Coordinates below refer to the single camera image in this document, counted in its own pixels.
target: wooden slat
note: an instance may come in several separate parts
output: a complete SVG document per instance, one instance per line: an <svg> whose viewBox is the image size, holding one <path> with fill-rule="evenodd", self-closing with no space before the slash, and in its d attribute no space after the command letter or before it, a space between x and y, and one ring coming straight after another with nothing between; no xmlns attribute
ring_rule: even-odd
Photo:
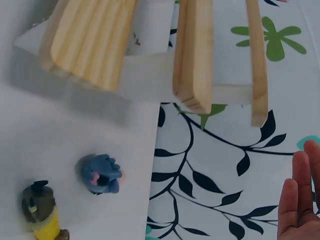
<svg viewBox="0 0 320 240"><path fill-rule="evenodd" d="M173 92L195 113L210 113L213 98L213 0L181 0Z"/></svg>
<svg viewBox="0 0 320 240"><path fill-rule="evenodd" d="M116 91L137 1L60 0L40 47L43 67Z"/></svg>
<svg viewBox="0 0 320 240"><path fill-rule="evenodd" d="M246 0L252 67L252 120L253 127L262 127L268 118L268 76L265 40L259 3Z"/></svg>

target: black leaf pattern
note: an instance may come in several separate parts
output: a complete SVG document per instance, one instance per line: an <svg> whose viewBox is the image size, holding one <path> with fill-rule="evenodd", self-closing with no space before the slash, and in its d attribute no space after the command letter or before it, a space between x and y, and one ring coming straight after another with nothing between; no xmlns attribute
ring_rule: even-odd
<svg viewBox="0 0 320 240"><path fill-rule="evenodd" d="M157 229L165 228L165 232L162 235L160 235L158 238L165 239L168 235L175 234L178 239L182 240L181 236L177 232L177 227L184 228L183 226L181 226L181 223L180 223L181 216L180 216L180 209L178 209L179 202L178 202L177 197L180 197L180 198L184 199L185 201L188 201L189 203L206 208L209 211L213 210L215 212L221 213L223 216L225 216L226 219L229 220L229 230L238 240L242 240L245 237L247 230L253 230L253 231L259 232L261 235L263 235L264 229L261 227L263 225L260 226L259 223L261 223L261 224L267 223L269 225L277 226L277 224L274 223L277 220L260 220L260 219L254 218L254 217L260 217L260 216L264 216L264 215L269 214L277 206L259 207L255 210L253 210L252 212L250 212L248 215L237 215L234 212L220 210L220 208L219 208L220 206L226 206L226 205L231 205L231 204L235 203L241 197L242 192L237 192L234 194L225 195L222 198L221 204L219 206L205 205L203 203L198 202L193 197L193 184L194 183L191 182L190 180L188 180L184 175L181 174L182 170L184 169L184 166L186 164L188 164L189 168L192 170L193 179L196 182L196 184L198 184L200 187L207 189L209 191L212 191L212 192L222 193L222 191L217 187L217 185L213 182L213 180L210 179L208 176L205 176L205 175L203 175L203 173L200 173L200 172L194 172L192 165L187 160L188 154L189 154L190 150L192 150L194 142L195 142L193 129L194 128L201 129L201 125L199 125L199 123L197 123L192 118L190 118L188 113L181 112L179 109L179 106L176 103L168 103L168 102L162 103L162 105L165 105L165 104L173 104L173 106L179 112L179 115L182 116L181 119L185 120L185 122L187 123L188 129L189 129L190 138L189 138L188 147L180 153L171 153L165 149L156 149L155 150L155 155L156 156L158 155L159 157L170 157L170 156L175 156L175 155L180 155L180 154L184 155L182 161L180 162L178 169L174 168L175 172L172 172L172 173L156 172L152 176L152 180L155 180L155 181L162 182L162 181L169 180L169 179L170 179L170 181L167 182L167 185L160 192L151 196L150 200L156 199L165 193L169 193L173 198L174 219L171 222L161 222L160 223L160 222L153 221L150 217L148 217L148 219L147 219L148 224L153 226L154 228L157 228ZM265 148L275 146L277 144L282 143L284 141L284 139L286 138L286 134L278 135L278 136L272 138L275 131L276 131L276 122L275 122L275 118L274 118L274 113L271 110L268 114L268 119L267 119L266 123L264 124L264 126L262 128L260 128L261 138L259 140L259 143L264 140L267 140L268 143L266 144ZM205 129L203 132L218 141L224 142L225 144L228 144L229 146L232 146L234 148L238 148L244 152L243 159L237 165L237 173L239 176L243 175L250 168L250 165L251 165L250 161L251 160L248 155L249 152L267 154L267 155L278 155L278 156L292 156L294 154L293 152L277 152L277 151L261 150L263 147L254 147L257 143L254 143L254 144L248 145L248 146L241 146L241 145L237 145L235 143L229 142L226 139L223 139L222 137L214 134L213 132L210 132L208 129ZM176 182L178 182L179 188L180 188L181 192L183 192L183 193L179 193L179 192L172 189L173 185ZM238 218L238 220L242 221L242 225L231 221L231 219L228 216L232 216L235 219ZM198 229L185 228L185 230L188 231L189 233L192 233L195 235L200 235L200 236L204 236L204 237L208 236L207 233L205 233L201 230L198 230Z"/></svg>
<svg viewBox="0 0 320 240"><path fill-rule="evenodd" d="M153 172L152 173L152 182L163 182L175 176L174 172L171 173L163 173L163 172Z"/></svg>
<svg viewBox="0 0 320 240"><path fill-rule="evenodd" d="M236 171L238 173L238 176L240 177L246 171L248 171L249 167L250 167L250 158L249 158L248 154L245 153L242 160L236 166Z"/></svg>
<svg viewBox="0 0 320 240"><path fill-rule="evenodd" d="M178 154L179 153L171 153L171 152L168 152L167 150L159 149L159 148L156 148L154 150L154 156L155 157L166 158L166 157L172 157L172 156L175 156L175 155L178 155Z"/></svg>
<svg viewBox="0 0 320 240"><path fill-rule="evenodd" d="M187 227L184 227L183 229L188 231L189 233L192 233L192 234L202 235L202 236L210 236L210 235L206 234L204 231L200 231L198 229L187 228Z"/></svg>
<svg viewBox="0 0 320 240"><path fill-rule="evenodd" d="M193 171L192 176L193 176L193 180L195 181L195 183L198 184L203 189L208 190L213 193L217 193L217 194L224 193L215 184L215 182L212 181L211 178L207 177L206 175L203 175L202 173L197 172L197 171Z"/></svg>
<svg viewBox="0 0 320 240"><path fill-rule="evenodd" d="M182 174L179 175L179 188L189 197L194 198L194 196L192 195L192 183Z"/></svg>
<svg viewBox="0 0 320 240"><path fill-rule="evenodd" d="M178 29L177 29L177 28L173 28L173 29L171 29L171 30L170 30L170 35L176 34L176 33L177 33L177 31L178 31Z"/></svg>
<svg viewBox="0 0 320 240"><path fill-rule="evenodd" d="M242 192L243 191L240 191L223 197L221 201L222 203L219 206L225 206L235 203L240 198Z"/></svg>
<svg viewBox="0 0 320 240"><path fill-rule="evenodd" d="M250 221L246 218L241 218L241 220L244 223L244 225L247 226L247 228L255 230L255 231L259 232L261 235L264 234L264 232L265 232L264 229L261 226L259 226L258 224L256 224L255 222Z"/></svg>
<svg viewBox="0 0 320 240"><path fill-rule="evenodd" d="M267 4L270 4L272 6L276 6L276 7L279 7L277 4L275 4L273 1L271 0L264 0Z"/></svg>
<svg viewBox="0 0 320 240"><path fill-rule="evenodd" d="M287 134L282 134L272 138L263 148L273 147L281 144L286 139Z"/></svg>
<svg viewBox="0 0 320 240"><path fill-rule="evenodd" d="M268 114L268 119L266 120L263 127L260 128L261 138L259 143L269 138L272 134L275 133L276 130L276 121L274 116L274 111L270 111Z"/></svg>
<svg viewBox="0 0 320 240"><path fill-rule="evenodd" d="M232 233L238 240L241 240L245 237L245 229L239 224L230 221L229 222L229 231Z"/></svg>
<svg viewBox="0 0 320 240"><path fill-rule="evenodd" d="M165 229L167 228L168 226L157 226L157 225L154 225L154 224L148 224L148 226L152 229Z"/></svg>
<svg viewBox="0 0 320 240"><path fill-rule="evenodd" d="M252 212L250 212L248 215L246 215L246 217L248 217L248 218L261 217L261 216L264 216L264 215L271 213L276 207L278 207L278 206L274 205L274 206L258 207L255 210L253 210Z"/></svg>
<svg viewBox="0 0 320 240"><path fill-rule="evenodd" d="M160 111L159 111L158 127L162 128L165 124L165 120L166 120L166 113L165 113L165 110L161 106Z"/></svg>
<svg viewBox="0 0 320 240"><path fill-rule="evenodd" d="M146 219L146 221L147 221L148 223L154 223L154 224L157 223L156 221L153 221L153 220L151 219L151 217L148 217L148 218Z"/></svg>

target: pink bow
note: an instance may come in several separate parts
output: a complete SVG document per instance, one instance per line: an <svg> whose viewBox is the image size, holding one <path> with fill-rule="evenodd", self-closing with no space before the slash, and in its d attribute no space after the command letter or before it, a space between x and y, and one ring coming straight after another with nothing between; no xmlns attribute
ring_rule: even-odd
<svg viewBox="0 0 320 240"><path fill-rule="evenodd" d="M93 177L93 179L91 180L91 184L97 186L97 185L98 185L97 181L98 181L98 179L100 178L99 173L97 173L96 171L94 171L94 172L92 173L92 177Z"/></svg>

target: clay figurine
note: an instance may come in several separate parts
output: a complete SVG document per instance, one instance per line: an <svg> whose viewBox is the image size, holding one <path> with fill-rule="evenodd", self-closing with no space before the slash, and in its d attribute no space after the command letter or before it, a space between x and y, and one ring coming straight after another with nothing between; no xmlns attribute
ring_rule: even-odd
<svg viewBox="0 0 320 240"><path fill-rule="evenodd" d="M23 191L23 215L37 240L69 240L68 230L60 229L54 191L47 184L35 181Z"/></svg>
<svg viewBox="0 0 320 240"><path fill-rule="evenodd" d="M95 195L118 193L118 179L122 176L116 160L107 154L94 155L81 166L81 179L89 191Z"/></svg>

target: teal flower print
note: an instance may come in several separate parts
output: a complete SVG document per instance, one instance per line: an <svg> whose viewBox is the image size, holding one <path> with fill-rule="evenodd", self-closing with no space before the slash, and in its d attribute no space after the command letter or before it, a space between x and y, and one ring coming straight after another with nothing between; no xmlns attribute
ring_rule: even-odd
<svg viewBox="0 0 320 240"><path fill-rule="evenodd" d="M159 238L155 238L155 237L151 237L151 236L147 236L148 234L150 234L152 232L152 228L147 225L146 229L145 229L145 240L160 240Z"/></svg>
<svg viewBox="0 0 320 240"><path fill-rule="evenodd" d="M275 24L272 20L264 16L262 18L262 25L265 28L264 41L268 42L266 45L266 56L272 62L279 62L285 58L285 50L283 43L289 45L300 54L307 54L307 50L296 41L288 38L288 36L301 34L301 29L297 26L288 26L280 31L276 30ZM236 26L231 29L233 34L241 36L249 36L249 28L246 26ZM236 44L238 47L249 47L250 40L244 40Z"/></svg>
<svg viewBox="0 0 320 240"><path fill-rule="evenodd" d="M304 150L304 144L305 144L305 142L308 141L308 140L315 140L315 141L318 143L318 145L320 145L320 138L317 137L317 136L315 136L315 135L311 135L311 136L306 136L306 137L302 138L302 139L296 144L296 146L298 147L298 149L300 149L300 150L303 151L303 150Z"/></svg>

